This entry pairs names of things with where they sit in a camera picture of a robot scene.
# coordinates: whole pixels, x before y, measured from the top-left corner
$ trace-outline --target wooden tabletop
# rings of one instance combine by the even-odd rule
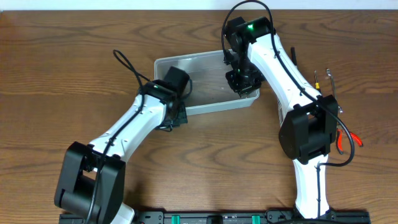
[[[0,222],[57,223],[63,156],[89,143],[134,101],[138,84],[112,55],[121,50],[153,78],[157,58],[219,50],[226,11],[6,11],[0,18]],[[247,21],[264,11],[239,11]],[[398,219],[398,12],[273,11],[299,70],[324,95],[335,76],[340,118],[359,135],[354,161],[327,167],[328,203],[363,209],[373,223]],[[188,117],[153,131],[127,163],[133,208],[290,208],[296,183],[278,140],[275,95],[263,84],[249,108]],[[346,138],[343,147],[349,149]],[[343,162],[331,146],[330,161]]]

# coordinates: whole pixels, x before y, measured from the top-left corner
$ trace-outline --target white wall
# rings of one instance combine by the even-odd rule
[[[241,0],[0,0],[0,10],[231,9]],[[271,9],[398,9],[398,0],[262,0]],[[254,3],[238,9],[261,9]]]

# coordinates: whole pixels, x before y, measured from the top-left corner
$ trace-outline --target red-handled pliers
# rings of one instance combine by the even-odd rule
[[[353,138],[354,141],[356,141],[356,143],[360,146],[363,147],[363,142],[362,140],[354,133],[349,132],[349,134],[351,135],[351,137]],[[336,141],[336,147],[337,147],[337,151],[338,153],[340,153],[341,155],[343,155],[343,146],[341,145],[341,140],[343,139],[343,130],[342,129],[337,129],[337,141]]]

